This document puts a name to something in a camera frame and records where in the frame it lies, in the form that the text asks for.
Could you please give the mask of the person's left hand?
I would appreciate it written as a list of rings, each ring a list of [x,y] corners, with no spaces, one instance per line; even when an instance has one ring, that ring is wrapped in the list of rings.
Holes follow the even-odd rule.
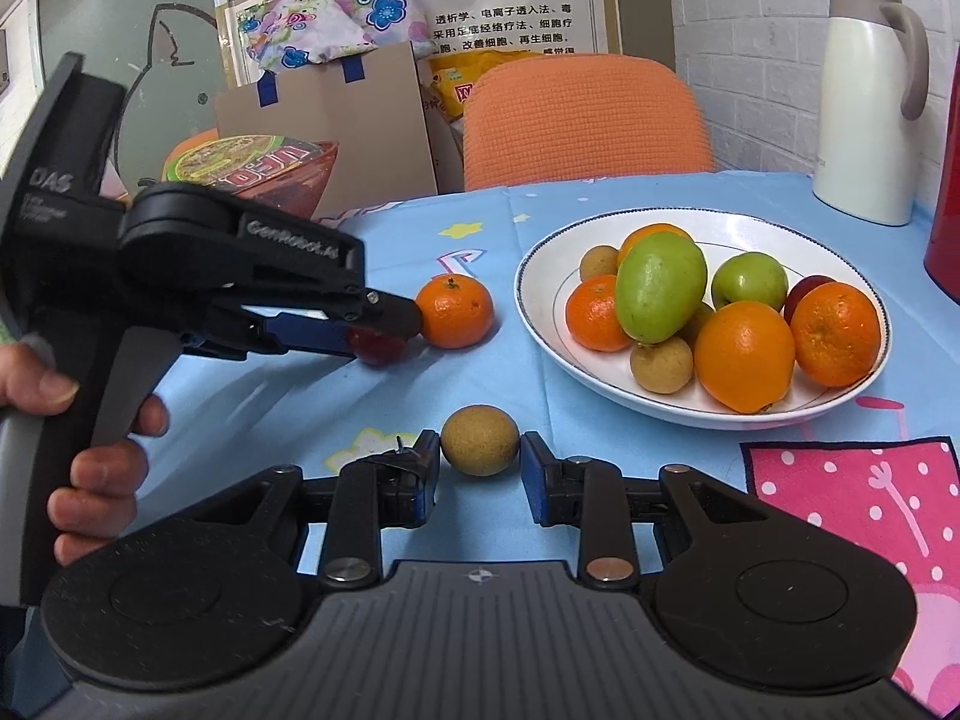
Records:
[[[47,367],[23,343],[2,346],[2,405],[34,416],[63,413],[80,385]],[[148,476],[148,455],[130,437],[80,452],[70,483],[55,489],[47,515],[59,536],[55,561],[68,566],[116,539],[137,516],[137,493]]]

